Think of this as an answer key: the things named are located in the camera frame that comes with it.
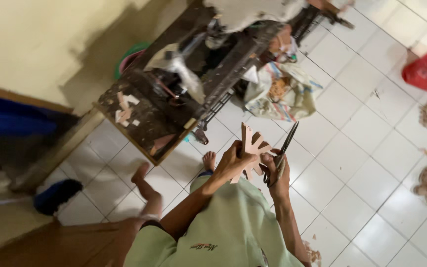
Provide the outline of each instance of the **light green shirt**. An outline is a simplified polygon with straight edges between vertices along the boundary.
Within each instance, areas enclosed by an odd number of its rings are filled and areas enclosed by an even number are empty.
[[[209,176],[197,178],[190,191]],[[229,182],[215,192],[187,233],[175,240],[161,228],[146,226],[136,236],[126,267],[302,267],[284,244],[276,216],[250,182]]]

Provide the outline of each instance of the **foot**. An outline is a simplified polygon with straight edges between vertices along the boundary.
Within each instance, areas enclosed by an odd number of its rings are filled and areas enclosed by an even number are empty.
[[[149,169],[149,163],[143,162],[143,164],[141,164],[141,166],[138,168],[136,173],[131,178],[131,182],[136,183],[137,181],[139,181],[139,179],[144,179],[144,176],[146,176],[148,169]]]
[[[205,170],[215,170],[215,152],[209,151],[202,158]]]

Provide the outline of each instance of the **shirt logo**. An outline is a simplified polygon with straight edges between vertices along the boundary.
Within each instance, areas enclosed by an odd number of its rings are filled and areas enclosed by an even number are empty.
[[[190,246],[190,249],[202,249],[202,248],[206,248],[208,251],[214,250],[217,247],[217,245],[212,245],[212,244],[202,244],[202,243],[198,243],[195,245]]]

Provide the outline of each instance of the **scissors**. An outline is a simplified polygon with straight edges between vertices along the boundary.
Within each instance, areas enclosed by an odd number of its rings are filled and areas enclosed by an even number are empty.
[[[276,181],[271,183],[270,174],[265,172],[265,176],[263,176],[263,182],[268,186],[268,188],[275,185],[281,176],[283,176],[284,167],[286,166],[286,161],[284,160],[284,153],[286,152],[286,149],[289,146],[289,143],[291,143],[291,140],[293,139],[294,133],[296,132],[296,129],[298,128],[299,121],[296,121],[293,125],[293,128],[289,131],[288,136],[286,137],[286,140],[283,143],[283,146],[281,147],[281,151],[273,158],[273,161],[275,163],[276,169],[278,170],[278,178]]]

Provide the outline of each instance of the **white tiled floor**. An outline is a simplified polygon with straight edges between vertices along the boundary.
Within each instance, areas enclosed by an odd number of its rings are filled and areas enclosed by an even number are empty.
[[[301,67],[325,88],[317,110],[301,120],[287,151],[289,195],[302,238],[323,267],[427,266],[427,206],[412,193],[427,166],[427,130],[418,124],[427,93],[400,71],[427,52],[427,0],[358,0],[349,30],[323,22],[302,43]],[[188,195],[202,155],[240,136],[240,122],[280,148],[292,123],[252,116],[233,101],[208,125],[210,143],[183,142],[146,181],[164,197],[164,213]],[[144,199],[130,178],[144,156],[108,122],[101,124],[50,177],[83,182],[63,205],[65,225],[118,221]],[[272,198],[259,177],[254,185]]]

